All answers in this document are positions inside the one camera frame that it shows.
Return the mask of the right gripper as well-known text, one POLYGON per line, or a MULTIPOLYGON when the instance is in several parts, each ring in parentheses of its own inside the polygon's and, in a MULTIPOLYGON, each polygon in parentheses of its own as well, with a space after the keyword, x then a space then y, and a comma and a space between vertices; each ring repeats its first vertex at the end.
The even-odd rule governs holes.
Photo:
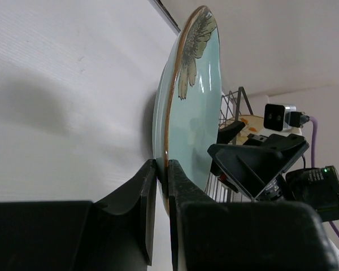
POLYGON ((244 127, 244 122, 234 121, 219 129, 217 144, 207 150, 213 164, 247 198, 245 202, 283 200, 285 175, 309 148, 309 143, 301 135, 271 134, 259 146, 225 145, 244 127))

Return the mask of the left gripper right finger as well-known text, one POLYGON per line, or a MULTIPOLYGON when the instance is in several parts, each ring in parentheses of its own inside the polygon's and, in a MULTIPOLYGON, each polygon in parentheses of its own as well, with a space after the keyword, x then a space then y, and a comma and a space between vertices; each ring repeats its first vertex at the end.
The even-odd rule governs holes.
POLYGON ((338 270, 316 212, 297 202, 218 203, 168 165, 174 270, 338 270))

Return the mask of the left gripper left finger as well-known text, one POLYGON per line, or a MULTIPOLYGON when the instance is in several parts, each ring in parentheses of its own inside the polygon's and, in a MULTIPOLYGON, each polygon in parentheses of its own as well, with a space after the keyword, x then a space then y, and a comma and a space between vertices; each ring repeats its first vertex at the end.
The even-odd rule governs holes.
POLYGON ((146 270, 156 179, 150 159, 97 202, 0 203, 0 270, 146 270))

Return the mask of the tan round bird plate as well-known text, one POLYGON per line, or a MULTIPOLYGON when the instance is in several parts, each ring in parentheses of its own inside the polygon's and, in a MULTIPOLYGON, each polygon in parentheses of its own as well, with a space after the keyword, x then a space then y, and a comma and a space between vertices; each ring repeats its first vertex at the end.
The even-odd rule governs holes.
POLYGON ((249 134, 260 135, 263 126, 263 117, 255 115, 239 115, 238 121, 245 123, 245 127, 240 131, 236 137, 236 145, 243 145, 249 134))

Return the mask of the teal round flower plate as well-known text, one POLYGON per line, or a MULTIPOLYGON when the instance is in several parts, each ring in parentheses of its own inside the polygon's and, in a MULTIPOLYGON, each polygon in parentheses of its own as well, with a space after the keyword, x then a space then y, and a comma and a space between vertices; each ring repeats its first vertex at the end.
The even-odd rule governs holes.
POLYGON ((204 190, 217 141, 221 108, 218 25, 207 6, 188 17, 172 46, 155 97, 153 156, 165 210, 169 210, 168 162, 177 160, 187 178, 204 190))

